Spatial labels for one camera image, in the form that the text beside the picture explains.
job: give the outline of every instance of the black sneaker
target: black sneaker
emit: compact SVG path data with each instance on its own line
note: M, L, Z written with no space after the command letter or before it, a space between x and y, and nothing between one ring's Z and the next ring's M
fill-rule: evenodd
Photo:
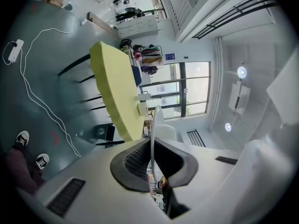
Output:
M35 164L39 167L40 170L43 170L45 166L49 163L49 160L50 158L47 154L40 154L35 160Z
M24 147L29 142L29 133L27 131L22 131L18 134L17 138L15 139L15 143L21 143Z

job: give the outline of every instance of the shoelace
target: shoelace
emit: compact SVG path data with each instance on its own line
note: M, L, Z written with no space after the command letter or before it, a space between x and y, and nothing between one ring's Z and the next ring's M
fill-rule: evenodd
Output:
M45 162L45 160L43 159L43 158L41 158L39 161L36 161L38 164L39 164L39 166L41 166L41 167L43 167L44 165L46 165L46 162Z
M25 145L25 140L22 137L19 138L18 142L22 143L23 145Z

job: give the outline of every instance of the yellow table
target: yellow table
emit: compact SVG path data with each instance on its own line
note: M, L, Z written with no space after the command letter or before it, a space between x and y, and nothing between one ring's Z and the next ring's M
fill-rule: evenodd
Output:
M106 109L119 135L127 141L141 138L144 117L136 101L137 88L129 56L103 42L89 50L91 68Z

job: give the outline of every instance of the ceiling light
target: ceiling light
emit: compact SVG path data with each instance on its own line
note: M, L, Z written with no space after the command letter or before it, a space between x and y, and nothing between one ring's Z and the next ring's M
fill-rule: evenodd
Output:
M231 125L230 123L226 123L226 124L225 124L225 130L226 130L227 132L231 132L231 131L232 131L232 125Z
M247 71L246 71L245 67L240 66L238 68L237 74L238 74L238 77L240 77L241 79L245 78L247 75Z

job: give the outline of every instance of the white power cord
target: white power cord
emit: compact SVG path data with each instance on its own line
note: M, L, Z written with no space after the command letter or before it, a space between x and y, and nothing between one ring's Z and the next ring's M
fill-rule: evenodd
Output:
M73 29L73 31L75 30L76 21L77 21L78 19L80 19L80 18L77 18L77 19L75 20L75 24L74 24L74 29ZM20 73L21 73L21 75L22 75L22 77L23 77L23 80L24 80L24 83L25 83L25 86L26 86L26 90L27 90L27 95L28 95L29 99L32 100L34 103L36 103L39 107L43 108L43 109L47 112L47 114L48 114L48 116L50 117L50 119L53 120L55 123L57 123L57 124L59 125L60 129L65 133L66 141L69 143L69 145L70 145L71 148L73 149L75 155L78 156L79 158L81 158L81 157L82 157L81 154L79 153L79 151L75 148L75 146L74 146L73 143L72 143L71 136L66 132L66 128L65 128L64 122L63 122L59 117L57 117L57 116L53 113L53 111L52 111L52 110L51 110L51 109L50 109L50 108L49 108L49 107L48 107L48 106L47 106L47 105L46 105L46 104L45 104L39 97L37 97L37 96L32 92L31 87L30 87L30 84L29 84L28 80L25 78L26 58L27 58L28 53L30 52L31 46L32 46L33 42L38 38L38 36L39 36L42 32L44 32L44 31L49 31L49 30L55 30L55 31L60 32L60 33L63 33L63 34L70 34L70 33L73 32L73 31L72 31L72 32L64 32L64 31L60 31L60 30L58 30L58 29L56 29L56 28L49 28L49 29L45 29L45 30L40 31L39 34L36 36L36 38L33 39L33 41L31 42L30 47L29 47L29 49L28 49L28 52L27 52L26 55L25 55L25 60L24 60L24 71L23 71L23 72L22 72L22 69L21 69L21 66L22 66L22 54L23 54L23 50L21 49ZM4 48L4 50L3 50L3 53L2 53L2 60L3 60L3 62L4 62L6 65L10 65L10 64L11 64L11 62L10 62L10 63L6 63L5 60L4 60L4 57L3 57L3 54L4 54L5 49L6 49L6 47L8 46L8 44L5 46L5 48ZM47 110L45 107L43 107L42 105L40 105L39 103L37 103L35 100L33 100L33 99L30 97L29 92L28 92L28 88L29 88L29 90L30 90L30 93L31 93L35 98L37 98L42 104L44 104L44 105L49 109L49 111L51 112L51 114L52 114L55 118L57 118L57 119L62 123L63 128L61 127L61 125L60 125L56 120L54 120L54 119L50 116L48 110Z

